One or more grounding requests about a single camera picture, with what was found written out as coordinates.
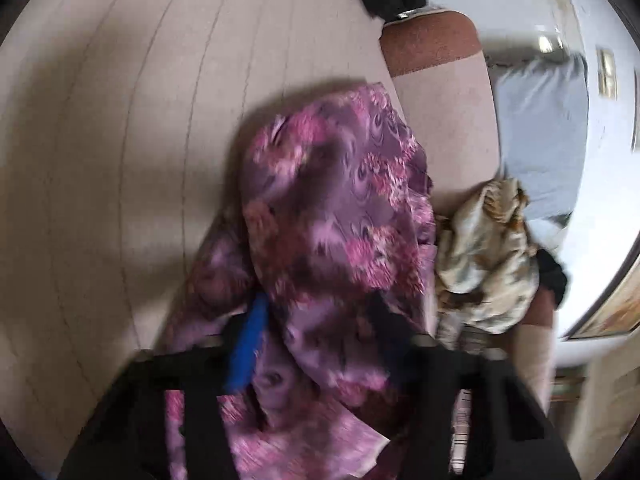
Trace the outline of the purple pink floral garment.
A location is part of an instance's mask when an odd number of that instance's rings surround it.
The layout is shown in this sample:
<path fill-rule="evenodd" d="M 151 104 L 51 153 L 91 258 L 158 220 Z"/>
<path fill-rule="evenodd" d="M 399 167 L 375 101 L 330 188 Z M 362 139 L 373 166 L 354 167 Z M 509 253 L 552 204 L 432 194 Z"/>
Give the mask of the purple pink floral garment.
<path fill-rule="evenodd" d="M 273 118 L 244 150 L 240 206 L 209 231 L 171 315 L 167 350 L 237 321 L 262 290 L 269 321 L 248 385 L 218 400 L 243 479 L 347 479 L 396 436 L 398 392 L 367 310 L 428 325 L 435 218 L 426 156 L 382 84 Z"/>

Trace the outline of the small black cloth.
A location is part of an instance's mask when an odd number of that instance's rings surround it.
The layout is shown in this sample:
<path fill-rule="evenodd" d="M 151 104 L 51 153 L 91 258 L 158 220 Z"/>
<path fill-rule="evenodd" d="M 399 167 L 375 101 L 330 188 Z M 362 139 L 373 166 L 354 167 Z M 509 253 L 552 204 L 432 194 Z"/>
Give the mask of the small black cloth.
<path fill-rule="evenodd" d="M 563 302 L 568 278 L 564 268 L 544 248 L 539 248 L 536 253 L 539 272 L 539 284 L 552 292 L 554 308 L 557 309 Z"/>

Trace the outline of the cream floral crumpled cloth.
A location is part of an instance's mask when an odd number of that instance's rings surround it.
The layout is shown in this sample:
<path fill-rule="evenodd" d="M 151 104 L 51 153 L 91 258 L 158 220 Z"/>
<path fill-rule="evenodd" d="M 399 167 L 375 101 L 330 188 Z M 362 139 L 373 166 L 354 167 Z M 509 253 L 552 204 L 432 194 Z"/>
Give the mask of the cream floral crumpled cloth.
<path fill-rule="evenodd" d="M 446 348 L 482 348 L 524 318 L 539 285 L 527 205 L 518 180 L 496 179 L 437 219 L 436 339 Z"/>

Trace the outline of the grey blue pillow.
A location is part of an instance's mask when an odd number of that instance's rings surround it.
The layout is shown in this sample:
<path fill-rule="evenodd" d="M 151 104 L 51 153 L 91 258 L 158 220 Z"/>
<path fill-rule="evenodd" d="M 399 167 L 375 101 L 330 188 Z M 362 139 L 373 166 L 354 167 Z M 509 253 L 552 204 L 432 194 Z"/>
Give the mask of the grey blue pillow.
<path fill-rule="evenodd" d="M 488 68 L 500 171 L 518 179 L 529 220 L 564 217 L 577 202 L 588 134 L 587 64 L 578 53 Z"/>

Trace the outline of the beige quilted sofa seat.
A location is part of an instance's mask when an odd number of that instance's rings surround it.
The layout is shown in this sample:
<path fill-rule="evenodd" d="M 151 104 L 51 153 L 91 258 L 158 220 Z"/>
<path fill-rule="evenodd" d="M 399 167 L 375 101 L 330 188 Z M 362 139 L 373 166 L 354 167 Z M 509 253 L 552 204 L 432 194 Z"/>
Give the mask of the beige quilted sofa seat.
<path fill-rule="evenodd" d="M 1 46 L 1 418 L 46 477 L 281 106 L 387 82 L 361 0 L 30 0 Z"/>

